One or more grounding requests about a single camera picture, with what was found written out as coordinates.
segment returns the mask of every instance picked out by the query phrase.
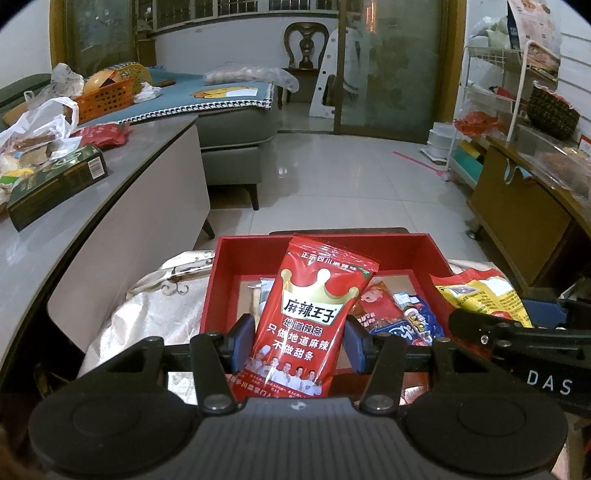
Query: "window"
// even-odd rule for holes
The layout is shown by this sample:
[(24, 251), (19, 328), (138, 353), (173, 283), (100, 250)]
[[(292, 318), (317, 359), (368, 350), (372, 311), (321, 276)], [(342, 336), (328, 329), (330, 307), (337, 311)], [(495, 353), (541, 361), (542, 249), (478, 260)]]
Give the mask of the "window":
[(310, 0), (269, 0), (269, 10), (309, 10)]
[(245, 14), (257, 12), (257, 0), (217, 0), (217, 14), (224, 15)]
[(156, 31), (185, 22), (278, 11), (336, 13), (339, 0), (137, 0), (139, 18), (154, 13)]

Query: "door frame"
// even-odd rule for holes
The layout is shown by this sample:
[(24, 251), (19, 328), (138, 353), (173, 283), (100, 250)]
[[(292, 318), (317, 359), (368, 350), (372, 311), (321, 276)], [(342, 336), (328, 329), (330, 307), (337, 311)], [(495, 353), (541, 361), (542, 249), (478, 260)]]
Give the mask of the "door frame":
[[(346, 1), (339, 2), (339, 44), (337, 49), (337, 73), (335, 78), (339, 94), (336, 96), (334, 133), (338, 135), (362, 135), (389, 140), (424, 142), (425, 135), (400, 135), (379, 128), (357, 127), (341, 123), (343, 106), (343, 78), (345, 75), (345, 35), (347, 27)], [(441, 34), (439, 62), (437, 64), (436, 93), (433, 103), (433, 121), (449, 122), (453, 119), (462, 71), (464, 37), (466, 28), (466, 1), (441, 0)]]

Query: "spicy strip package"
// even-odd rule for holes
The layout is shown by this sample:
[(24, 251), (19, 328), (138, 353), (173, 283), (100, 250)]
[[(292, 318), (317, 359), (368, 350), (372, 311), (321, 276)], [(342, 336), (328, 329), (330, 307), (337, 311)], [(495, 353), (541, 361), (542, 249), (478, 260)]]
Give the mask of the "spicy strip package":
[(256, 331), (230, 379), (236, 398), (328, 395), (347, 313), (378, 270), (360, 255), (295, 236)]
[(516, 320), (531, 327), (530, 318), (511, 283), (498, 270), (466, 271), (447, 278), (431, 276), (435, 288), (457, 309)]

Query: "yellow snack bag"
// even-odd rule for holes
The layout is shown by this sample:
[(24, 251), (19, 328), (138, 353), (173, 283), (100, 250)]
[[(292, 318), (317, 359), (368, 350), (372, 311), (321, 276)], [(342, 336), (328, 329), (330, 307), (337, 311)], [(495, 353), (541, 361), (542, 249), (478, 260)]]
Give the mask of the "yellow snack bag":
[(532, 327), (511, 283), (498, 270), (468, 270), (447, 278), (431, 276), (435, 288), (457, 309), (516, 320)]

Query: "dark green box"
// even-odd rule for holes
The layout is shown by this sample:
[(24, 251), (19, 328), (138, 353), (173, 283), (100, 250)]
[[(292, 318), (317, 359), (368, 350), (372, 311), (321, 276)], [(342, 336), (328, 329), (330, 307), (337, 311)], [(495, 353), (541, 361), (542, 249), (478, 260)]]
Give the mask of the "dark green box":
[(7, 210), (20, 232), (53, 207), (107, 176), (102, 152), (87, 145), (16, 185)]

